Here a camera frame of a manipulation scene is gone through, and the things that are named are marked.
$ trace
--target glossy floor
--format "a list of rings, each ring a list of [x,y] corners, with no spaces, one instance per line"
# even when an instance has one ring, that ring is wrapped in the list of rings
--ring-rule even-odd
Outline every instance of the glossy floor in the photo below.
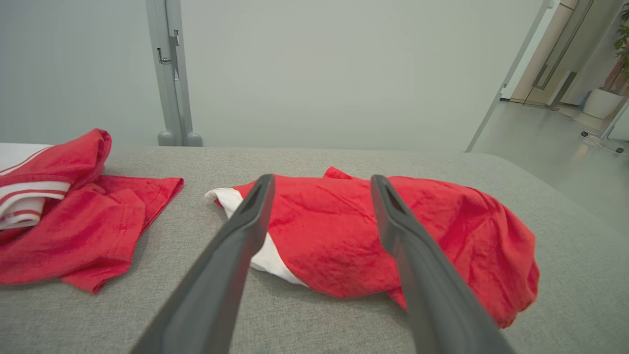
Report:
[[[515,163],[629,237],[629,156],[583,130],[592,128],[559,112],[500,102],[472,151]]]

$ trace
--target white partition panel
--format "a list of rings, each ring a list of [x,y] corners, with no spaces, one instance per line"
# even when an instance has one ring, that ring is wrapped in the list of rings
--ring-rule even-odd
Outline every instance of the white partition panel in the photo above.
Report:
[[[0,142],[157,145],[145,0],[0,0]]]
[[[181,0],[205,146],[464,151],[543,0]]]

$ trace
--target red cloth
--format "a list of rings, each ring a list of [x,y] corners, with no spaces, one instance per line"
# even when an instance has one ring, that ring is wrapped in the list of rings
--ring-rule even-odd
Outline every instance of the red cloth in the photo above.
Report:
[[[453,183],[389,181],[501,327],[535,300],[535,236],[504,205]],[[244,197],[254,183],[234,189]],[[269,234],[313,290],[341,298],[388,292],[406,309],[395,260],[380,244],[370,181],[335,168],[323,178],[276,176]]]
[[[140,234],[183,180],[100,176],[110,148],[109,134],[94,129],[0,176],[0,187],[72,184],[63,200],[47,200],[39,224],[0,232],[0,283],[59,278],[95,294],[129,269]]]

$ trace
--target red stripe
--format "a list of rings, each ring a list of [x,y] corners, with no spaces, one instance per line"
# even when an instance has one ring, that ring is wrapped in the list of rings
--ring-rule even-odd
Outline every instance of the red stripe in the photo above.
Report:
[[[0,205],[4,203],[7,199],[13,197],[14,195],[18,195],[22,193],[48,193],[48,194],[65,195],[65,192],[62,190],[18,190],[18,191],[14,191],[12,193],[7,194],[2,199],[0,199]]]
[[[24,215],[24,214],[32,214],[32,215],[35,215],[35,216],[37,216],[37,217],[42,216],[42,213],[37,212],[37,211],[35,211],[35,210],[28,210],[28,209],[25,209],[25,210],[18,210],[17,212],[13,212],[13,213],[11,213],[11,216],[12,216],[12,217],[15,217],[15,216]],[[5,219],[6,219],[6,217],[5,217],[5,216],[2,216],[2,217],[0,218],[0,221],[4,221]]]
[[[8,171],[8,170],[10,170],[10,169],[12,169],[12,168],[16,168],[16,167],[19,167],[19,166],[21,166],[21,165],[23,165],[23,164],[27,163],[27,162],[28,162],[30,159],[32,159],[35,155],[39,154],[40,152],[44,151],[45,149],[48,149],[49,147],[52,147],[52,146],[44,147],[43,149],[40,149],[40,150],[38,150],[38,151],[34,152],[31,156],[28,156],[28,157],[27,157],[24,161],[20,162],[20,163],[19,163],[19,164],[17,164],[17,165],[13,165],[13,166],[11,166],[11,167],[7,167],[7,168],[5,168],[4,170],[0,171],[0,173],[3,173],[3,172]]]

